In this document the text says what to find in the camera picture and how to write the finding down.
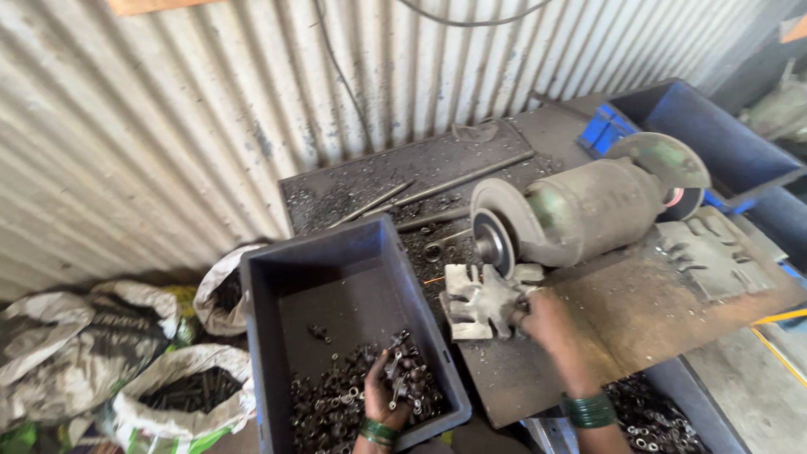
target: hand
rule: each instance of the hand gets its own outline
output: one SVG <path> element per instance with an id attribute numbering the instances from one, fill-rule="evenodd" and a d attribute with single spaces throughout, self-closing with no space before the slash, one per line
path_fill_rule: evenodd
<path id="1" fill-rule="evenodd" d="M 408 402 L 398 402 L 395 411 L 390 411 L 391 392 L 384 386 L 381 378 L 384 366 L 389 360 L 389 351 L 385 349 L 373 363 L 370 372 L 367 373 L 367 378 L 364 380 L 365 416 L 399 431 L 409 419 L 412 407 Z"/>
<path id="2" fill-rule="evenodd" d="M 575 347 L 578 336 L 569 312 L 551 288 L 527 291 L 529 313 L 517 310 L 512 322 L 520 326 L 550 354 L 566 353 Z"/>
<path id="3" fill-rule="evenodd" d="M 531 288 L 527 298 L 529 313 L 516 311 L 512 321 L 549 352 L 570 397 L 597 394 L 599 383 L 591 374 L 579 340 L 580 332 L 566 305 L 550 288 Z"/>

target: bench grinder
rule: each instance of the bench grinder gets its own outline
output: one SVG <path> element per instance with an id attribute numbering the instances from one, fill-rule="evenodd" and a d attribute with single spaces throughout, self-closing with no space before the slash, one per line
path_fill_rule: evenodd
<path id="1" fill-rule="evenodd" d="M 516 260 L 571 267 L 640 239 L 651 225 L 692 215 L 711 186 L 706 166 L 673 137 L 640 132 L 602 159 L 531 183 L 521 194 L 501 179 L 474 188 L 477 251 L 505 278 Z"/>

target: metal workbench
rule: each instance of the metal workbench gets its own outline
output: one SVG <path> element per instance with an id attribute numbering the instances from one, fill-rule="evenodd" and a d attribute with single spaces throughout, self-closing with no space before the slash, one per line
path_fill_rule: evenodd
<path id="1" fill-rule="evenodd" d="M 593 112 L 602 97 L 592 95 L 568 104 Z M 500 124 L 489 142 L 459 141 L 450 134 L 405 145 L 346 162 L 329 169 L 281 181 L 281 189 L 296 234 L 326 228 L 345 214 L 366 204 L 394 185 L 415 179 L 403 195 L 443 183 L 471 170 L 524 152 L 537 156 L 495 172 L 489 177 L 509 181 L 523 190 L 534 179 L 581 166 L 591 159 L 575 144 L 585 123 L 555 107 L 542 107 Z M 456 208 L 470 201 L 476 182 L 392 212 L 396 223 Z M 447 263 L 475 263 L 470 240 L 446 248 L 443 259 L 428 263 L 423 246 L 470 226 L 466 217 L 401 235 L 424 294 L 438 324 L 445 316 L 437 299 Z M 553 287 L 568 301 L 587 346 L 589 362 L 602 383 L 660 363 L 710 340 L 746 326 L 805 299 L 804 291 L 773 262 L 763 269 L 778 288 L 754 296 L 702 305 L 680 282 L 680 275 L 656 248 L 651 233 L 644 240 L 577 267 L 550 275 Z M 752 257 L 764 257 L 753 245 Z M 494 427 L 502 427 L 545 410 L 559 402 L 561 390 L 550 358 L 528 339 L 463 343 L 452 350 L 464 359 L 466 387 L 476 389 Z"/>

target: black wire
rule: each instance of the black wire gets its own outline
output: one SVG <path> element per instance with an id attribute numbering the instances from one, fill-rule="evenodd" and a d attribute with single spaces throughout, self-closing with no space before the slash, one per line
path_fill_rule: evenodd
<path id="1" fill-rule="evenodd" d="M 443 25 L 450 25 L 452 27 L 490 27 L 496 25 L 505 25 L 506 23 L 516 22 L 518 19 L 523 19 L 529 13 L 534 12 L 535 10 L 546 5 L 552 0 L 544 0 L 543 2 L 539 2 L 537 5 L 527 8 L 527 10 L 524 11 L 523 13 L 519 15 L 514 15 L 513 17 L 508 17 L 506 19 L 500 19 L 500 20 L 484 20 L 482 22 L 455 22 L 453 20 L 443 19 L 442 17 L 437 17 L 436 15 L 421 10 L 419 7 L 413 5 L 412 2 L 410 2 L 409 0 L 398 0 L 398 1 L 406 6 L 409 6 L 417 14 L 427 17 L 435 22 L 442 23 Z"/>
<path id="2" fill-rule="evenodd" d="M 342 81 L 342 84 L 345 85 L 345 89 L 348 91 L 348 95 L 350 95 L 350 101 L 353 103 L 353 108 L 356 109 L 356 113 L 358 114 L 358 119 L 362 122 L 362 128 L 364 129 L 364 135 L 367 136 L 367 144 L 370 146 L 370 149 L 373 149 L 373 141 L 370 137 L 370 128 L 367 127 L 367 119 L 364 116 L 364 112 L 362 109 L 359 108 L 358 102 L 356 101 L 356 97 L 353 96 L 353 90 L 350 89 L 350 84 L 348 84 L 348 79 L 345 77 L 345 73 L 342 72 L 342 68 L 339 66 L 337 62 L 337 56 L 333 53 L 333 47 L 331 46 L 331 40 L 328 38 L 328 29 L 325 28 L 325 15 L 322 13 L 320 9 L 320 0 L 312 0 L 314 2 L 314 7 L 316 8 L 316 15 L 320 18 L 320 29 L 322 30 L 322 37 L 325 40 L 325 47 L 328 49 L 328 54 L 331 56 L 331 61 L 333 62 L 333 66 L 337 69 L 337 73 L 339 73 L 339 78 Z"/>

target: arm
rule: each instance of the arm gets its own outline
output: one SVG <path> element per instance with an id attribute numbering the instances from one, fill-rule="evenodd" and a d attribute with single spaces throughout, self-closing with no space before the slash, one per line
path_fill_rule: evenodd
<path id="1" fill-rule="evenodd" d="M 384 387 L 381 375 L 384 373 L 384 366 L 389 361 L 390 356 L 387 350 L 373 363 L 367 378 L 364 380 L 364 407 L 365 417 L 371 421 L 380 422 L 395 431 L 400 431 L 409 414 L 412 412 L 411 406 L 407 402 L 399 402 L 395 411 L 390 411 L 389 402 L 391 393 Z M 356 444 L 353 446 L 353 454 L 391 454 L 392 447 L 384 446 L 381 443 L 370 441 L 364 435 L 359 435 Z"/>
<path id="2" fill-rule="evenodd" d="M 549 352 L 558 368 L 567 395 L 592 397 L 601 392 L 596 378 L 588 370 L 577 340 L 577 329 L 566 306 L 549 289 L 527 292 L 530 313 L 518 312 L 514 320 Z M 585 454 L 630 454 L 616 423 L 596 429 L 577 429 L 580 452 Z"/>

